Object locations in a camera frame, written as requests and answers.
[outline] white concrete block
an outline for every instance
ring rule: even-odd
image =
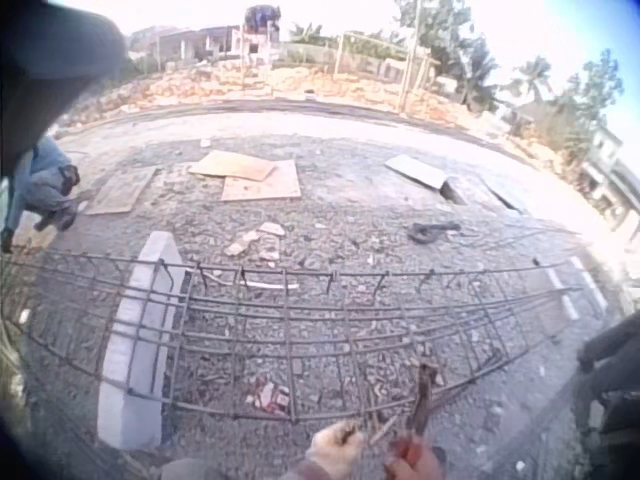
[[[182,263],[173,235],[168,232],[152,232],[138,260],[165,263]],[[179,293],[184,280],[184,267],[156,267],[154,264],[136,264],[129,279],[131,287],[156,292],[149,295],[150,300],[177,300],[167,293]],[[125,294],[134,298],[123,298],[118,307],[116,318],[132,323],[113,326],[105,353],[102,374],[104,378],[127,382],[127,372],[131,366],[129,387],[156,397],[162,396],[164,372],[167,361],[167,348],[144,339],[168,341],[168,334],[145,329],[173,328],[176,307],[146,302],[147,293],[126,290]],[[140,338],[123,337],[119,333],[136,336],[140,326]],[[98,399],[98,437],[114,448],[122,450],[149,449],[158,446],[162,439],[161,421],[162,403],[156,400],[129,395],[125,390],[106,381],[100,383]]]
[[[440,190],[447,175],[440,169],[422,163],[408,155],[398,155],[385,163],[391,170],[413,178],[423,185]]]

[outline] crouching worker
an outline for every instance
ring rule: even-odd
[[[77,206],[67,197],[79,182],[78,169],[51,138],[42,138],[25,153],[9,177],[7,216],[0,234],[2,252],[11,253],[13,236],[25,210],[42,217],[34,225],[36,231],[49,225],[61,232],[71,227]]]

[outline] pliers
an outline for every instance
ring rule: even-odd
[[[405,423],[405,436],[410,441],[403,442],[403,448],[396,452],[398,457],[404,459],[412,468],[416,466],[422,453],[421,440],[429,423],[431,413],[431,398],[433,384],[438,370],[427,364],[421,363],[418,369],[418,394],[416,403]],[[393,476],[387,472],[387,480],[393,480]]]

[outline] person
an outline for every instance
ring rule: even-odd
[[[347,480],[351,478],[363,450],[367,446],[358,423],[343,420],[317,432],[304,459],[285,473],[280,480]],[[403,453],[411,446],[418,451],[417,462],[409,465]],[[444,471],[428,443],[410,437],[391,442],[385,462],[387,478],[393,480],[444,480]],[[195,458],[183,458],[162,466],[160,480],[230,480],[214,463]]]
[[[578,352],[581,377],[575,391],[576,428],[590,436],[589,412],[594,400],[613,392],[640,390],[640,311],[589,340]],[[595,368],[596,362],[607,360]]]
[[[9,202],[0,233],[2,252],[11,253],[13,236],[25,210],[42,217],[34,225],[36,231],[49,225],[59,231],[69,229],[77,207],[68,196],[79,182],[78,169],[50,137],[44,137],[22,155],[9,177]]]
[[[420,452],[415,465],[403,458],[411,444]],[[357,423],[344,420],[316,433],[304,460],[280,480],[347,480],[367,442]],[[385,461],[387,478],[394,480],[444,480],[444,470],[426,441],[401,437],[391,442]]]

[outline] sky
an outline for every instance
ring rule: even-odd
[[[264,0],[56,0],[111,18],[124,34],[152,25],[202,28],[238,24],[247,7]],[[487,37],[508,80],[513,68],[540,54],[551,65],[551,84],[560,92],[587,60],[611,48],[620,62],[625,94],[608,109],[609,128],[624,142],[625,161],[640,172],[640,6],[633,0],[466,0],[476,31]],[[322,25],[323,32],[391,29],[393,0],[273,0],[281,27]]]

